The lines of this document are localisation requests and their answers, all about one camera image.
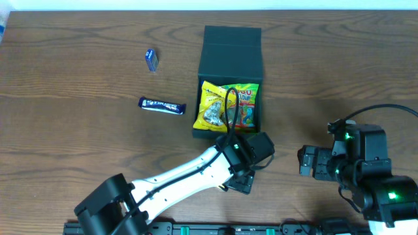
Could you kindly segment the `green Haribo gummy bag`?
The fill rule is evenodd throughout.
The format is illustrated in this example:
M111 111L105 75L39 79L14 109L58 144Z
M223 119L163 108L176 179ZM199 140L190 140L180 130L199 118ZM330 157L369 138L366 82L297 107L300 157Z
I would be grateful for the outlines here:
M236 121L236 128L251 132L255 130L255 100L258 92L258 84L230 84L222 88L228 90L235 88L239 94L239 116Z

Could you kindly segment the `yellow Hacks candy bag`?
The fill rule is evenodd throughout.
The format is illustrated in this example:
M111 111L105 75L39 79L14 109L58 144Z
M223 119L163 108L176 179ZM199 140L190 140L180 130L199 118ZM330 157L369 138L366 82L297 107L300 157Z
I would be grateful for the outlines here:
M201 102L193 128L226 133L228 124L221 118L225 111L236 104L234 91L227 93L221 86L204 81L201 87Z

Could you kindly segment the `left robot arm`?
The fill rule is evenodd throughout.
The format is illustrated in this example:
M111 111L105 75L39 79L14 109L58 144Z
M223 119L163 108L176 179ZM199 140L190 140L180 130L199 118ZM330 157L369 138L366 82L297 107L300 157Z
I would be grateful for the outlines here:
M196 159L160 175L105 180L74 209L84 234L145 234L169 207L205 189L240 181L274 155L266 133L220 136Z

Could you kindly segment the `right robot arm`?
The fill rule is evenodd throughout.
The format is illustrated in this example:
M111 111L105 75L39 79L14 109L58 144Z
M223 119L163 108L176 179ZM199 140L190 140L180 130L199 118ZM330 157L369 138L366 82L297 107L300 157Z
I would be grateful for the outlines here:
M388 156L387 136L379 125L346 123L329 127L331 148L302 146L299 173L318 181L334 181L351 192L348 203L367 221L394 228L398 221L417 219L417 184L395 176Z

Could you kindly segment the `dark blue chocolate bar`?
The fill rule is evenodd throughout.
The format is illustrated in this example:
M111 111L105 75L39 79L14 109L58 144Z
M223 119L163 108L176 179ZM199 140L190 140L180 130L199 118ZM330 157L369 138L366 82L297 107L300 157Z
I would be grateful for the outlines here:
M138 106L145 110L163 112L168 114L183 115L185 113L186 104L176 104L171 102L159 101L141 97Z

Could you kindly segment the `dark green open box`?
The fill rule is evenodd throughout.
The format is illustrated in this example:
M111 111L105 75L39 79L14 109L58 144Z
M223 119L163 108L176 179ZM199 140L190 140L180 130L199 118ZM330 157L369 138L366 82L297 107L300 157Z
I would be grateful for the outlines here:
M255 123L250 133L261 131L264 68L260 28L207 25L197 78L195 119L199 114L203 82L217 86L257 84L259 88L252 112Z

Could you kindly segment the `small blue cardboard box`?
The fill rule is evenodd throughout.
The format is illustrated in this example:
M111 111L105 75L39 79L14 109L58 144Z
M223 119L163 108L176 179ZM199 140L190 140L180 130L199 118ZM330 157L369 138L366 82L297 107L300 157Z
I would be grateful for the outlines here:
M152 48L149 48L145 54L146 64L151 72L155 72L159 65L159 60L157 58L156 51Z

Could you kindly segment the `white blue object at edge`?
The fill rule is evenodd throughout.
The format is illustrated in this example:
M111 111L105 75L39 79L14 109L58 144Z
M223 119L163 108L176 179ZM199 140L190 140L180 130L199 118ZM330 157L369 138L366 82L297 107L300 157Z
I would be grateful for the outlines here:
M6 24L8 20L9 10L8 8L1 7L0 11L0 42L3 40L3 36L6 29Z

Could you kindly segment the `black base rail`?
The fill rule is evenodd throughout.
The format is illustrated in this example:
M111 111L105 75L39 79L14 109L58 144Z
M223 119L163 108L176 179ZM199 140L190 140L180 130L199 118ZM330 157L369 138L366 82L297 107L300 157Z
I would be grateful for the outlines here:
M317 226L287 223L267 225L209 225L156 222L146 235L303 235L303 234L360 234L372 235L368 227L351 225L343 219L325 221Z

